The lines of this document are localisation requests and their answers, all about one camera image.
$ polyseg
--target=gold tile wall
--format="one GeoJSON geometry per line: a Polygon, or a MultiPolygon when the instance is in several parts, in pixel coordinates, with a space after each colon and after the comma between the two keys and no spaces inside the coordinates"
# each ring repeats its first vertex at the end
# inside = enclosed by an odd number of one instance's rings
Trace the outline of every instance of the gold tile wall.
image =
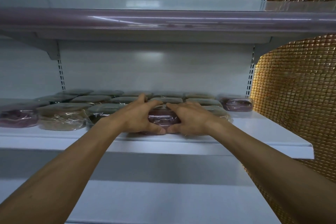
{"type": "MultiPolygon", "coordinates": [[[[336,35],[325,35],[263,55],[256,65],[251,96],[255,111],[313,144],[315,160],[298,161],[336,182],[335,49],[336,35]]],[[[294,223],[256,185],[280,221],[294,223]]]]}

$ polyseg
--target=left hand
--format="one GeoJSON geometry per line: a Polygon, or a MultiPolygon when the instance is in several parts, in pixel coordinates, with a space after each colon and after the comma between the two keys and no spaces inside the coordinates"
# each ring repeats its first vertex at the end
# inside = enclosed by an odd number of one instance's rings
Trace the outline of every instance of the left hand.
{"type": "Polygon", "coordinates": [[[119,124],[122,132],[141,132],[148,131],[155,134],[163,135],[166,133],[165,129],[159,125],[150,123],[148,121],[148,112],[158,105],[162,105],[161,101],[153,100],[145,102],[145,94],[141,94],[137,100],[129,103],[119,111],[100,119],[105,122],[113,122],[119,124]]]}

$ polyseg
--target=plastic-wrapped food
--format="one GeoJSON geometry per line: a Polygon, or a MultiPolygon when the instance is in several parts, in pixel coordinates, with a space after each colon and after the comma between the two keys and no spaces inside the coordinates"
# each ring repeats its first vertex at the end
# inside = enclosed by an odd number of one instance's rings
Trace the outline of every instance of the plastic-wrapped food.
{"type": "Polygon", "coordinates": [[[69,103],[70,100],[76,98],[76,95],[50,95],[40,98],[35,98],[36,101],[48,101],[50,105],[58,103],[69,103]]]}
{"type": "Polygon", "coordinates": [[[183,93],[172,91],[158,91],[153,93],[153,98],[183,98],[183,93]]]}
{"type": "Polygon", "coordinates": [[[27,128],[37,125],[36,108],[49,105],[47,101],[26,101],[0,106],[0,127],[27,128]]]}
{"type": "Polygon", "coordinates": [[[166,104],[166,103],[172,103],[172,104],[183,103],[183,99],[181,99],[181,98],[152,98],[149,101],[153,101],[153,100],[162,101],[164,104],[166,104]]]}
{"type": "Polygon", "coordinates": [[[77,95],[77,96],[85,96],[93,92],[93,90],[89,89],[72,89],[72,90],[63,90],[58,92],[57,95],[77,95]]]}
{"type": "Polygon", "coordinates": [[[219,95],[217,99],[227,111],[251,112],[253,110],[253,99],[249,97],[219,95]]]}
{"type": "Polygon", "coordinates": [[[213,115],[217,117],[224,118],[231,123],[233,122],[231,116],[222,107],[219,107],[217,105],[207,105],[207,106],[203,106],[203,108],[205,110],[208,110],[209,112],[211,112],[213,115]]]}
{"type": "Polygon", "coordinates": [[[207,99],[207,98],[188,98],[186,99],[186,102],[198,102],[200,105],[217,105],[219,107],[223,107],[222,104],[215,99],[207,99]]]}
{"type": "Polygon", "coordinates": [[[127,105],[137,99],[138,97],[119,97],[111,99],[110,103],[127,105]]]}
{"type": "Polygon", "coordinates": [[[124,94],[124,92],[121,90],[95,90],[94,92],[91,92],[89,95],[106,95],[112,98],[117,98],[121,97],[122,94],[124,94]]]}
{"type": "Polygon", "coordinates": [[[111,97],[105,95],[88,95],[74,98],[70,103],[87,103],[90,105],[110,103],[111,97]]]}
{"type": "Polygon", "coordinates": [[[163,127],[165,130],[171,125],[181,123],[176,113],[170,110],[166,105],[160,105],[150,110],[148,120],[151,123],[163,127]]]}
{"type": "Polygon", "coordinates": [[[70,131],[85,127],[85,103],[59,103],[37,109],[38,126],[45,130],[70,131]]]}
{"type": "Polygon", "coordinates": [[[96,124],[101,118],[109,116],[115,113],[119,109],[123,108],[125,105],[122,104],[100,104],[94,105],[85,111],[86,114],[86,127],[91,128],[96,124]]]}
{"type": "Polygon", "coordinates": [[[138,97],[141,93],[145,94],[148,99],[153,96],[153,93],[150,91],[128,91],[123,94],[123,97],[138,97]]]}
{"type": "Polygon", "coordinates": [[[187,92],[184,94],[184,98],[208,98],[208,99],[216,99],[214,95],[208,93],[200,93],[200,92],[187,92]]]}

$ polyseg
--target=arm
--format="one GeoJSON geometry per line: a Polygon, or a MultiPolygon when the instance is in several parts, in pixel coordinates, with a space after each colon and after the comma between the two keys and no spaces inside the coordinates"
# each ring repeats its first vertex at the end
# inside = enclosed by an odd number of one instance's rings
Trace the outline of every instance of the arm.
{"type": "Polygon", "coordinates": [[[258,183],[299,223],[336,223],[336,184],[198,103],[167,104],[181,119],[168,133],[210,135],[227,148],[258,183]]]}
{"type": "Polygon", "coordinates": [[[162,103],[145,103],[142,94],[137,101],[100,119],[2,202],[0,223],[64,223],[99,160],[121,132],[165,133],[148,121],[149,110],[159,104],[162,103]]]}

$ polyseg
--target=forearm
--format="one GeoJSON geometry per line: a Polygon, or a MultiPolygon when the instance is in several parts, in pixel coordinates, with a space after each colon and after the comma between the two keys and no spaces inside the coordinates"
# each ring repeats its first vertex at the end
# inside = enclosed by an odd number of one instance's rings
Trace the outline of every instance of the forearm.
{"type": "Polygon", "coordinates": [[[0,223],[64,223],[120,126],[99,121],[0,205],[0,223]]]}
{"type": "Polygon", "coordinates": [[[209,124],[261,186],[300,223],[336,222],[336,185],[226,121],[209,124]]]}

